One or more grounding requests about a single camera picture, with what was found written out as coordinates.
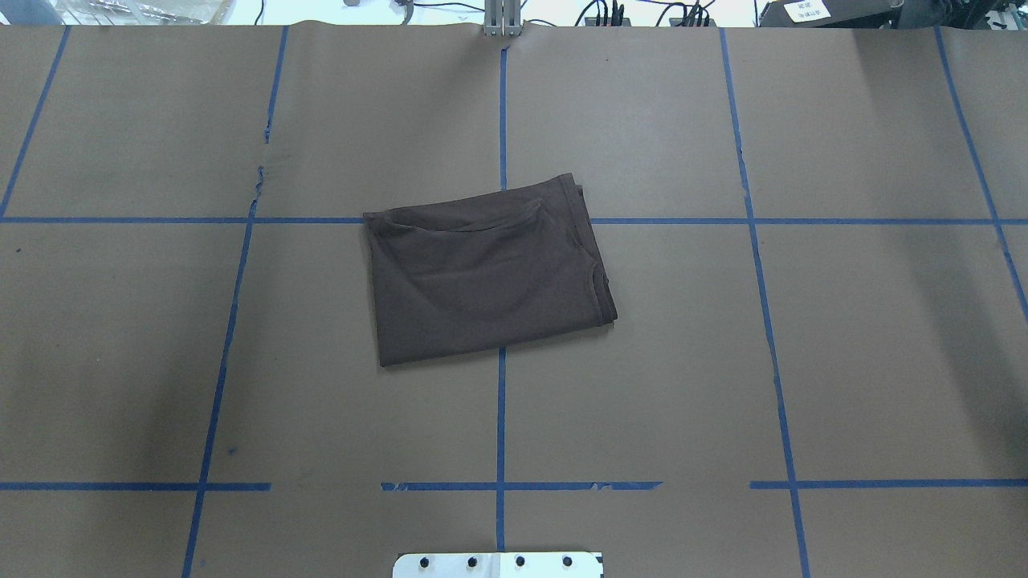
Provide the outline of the dark brown t-shirt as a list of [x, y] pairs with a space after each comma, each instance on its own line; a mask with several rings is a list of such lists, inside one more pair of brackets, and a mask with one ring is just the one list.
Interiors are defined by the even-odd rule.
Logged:
[[618, 318], [585, 191], [572, 174], [362, 220], [382, 367]]

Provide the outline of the aluminium frame post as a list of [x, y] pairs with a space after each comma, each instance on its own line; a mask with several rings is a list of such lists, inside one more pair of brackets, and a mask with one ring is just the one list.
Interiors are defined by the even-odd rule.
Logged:
[[483, 33], [486, 37], [517, 37], [524, 30], [522, 2], [518, 0], [483, 1]]

